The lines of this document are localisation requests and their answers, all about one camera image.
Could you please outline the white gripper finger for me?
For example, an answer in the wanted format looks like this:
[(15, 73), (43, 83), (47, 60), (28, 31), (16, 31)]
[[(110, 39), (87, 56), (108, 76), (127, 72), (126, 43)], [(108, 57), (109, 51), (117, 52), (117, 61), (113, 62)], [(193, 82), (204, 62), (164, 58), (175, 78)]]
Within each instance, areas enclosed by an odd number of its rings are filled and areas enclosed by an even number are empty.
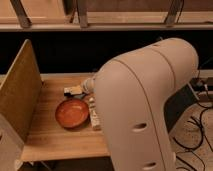
[(82, 93), (83, 91), (80, 85), (64, 88), (65, 95), (80, 95)]

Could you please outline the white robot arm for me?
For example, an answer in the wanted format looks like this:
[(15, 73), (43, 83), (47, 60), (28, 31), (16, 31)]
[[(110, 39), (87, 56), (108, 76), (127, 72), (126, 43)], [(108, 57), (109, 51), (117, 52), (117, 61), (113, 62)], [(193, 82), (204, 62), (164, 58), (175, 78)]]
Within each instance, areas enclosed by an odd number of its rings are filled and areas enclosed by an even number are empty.
[(167, 100), (196, 74), (195, 48), (168, 38), (118, 55), (82, 81), (92, 93), (115, 171), (175, 171)]

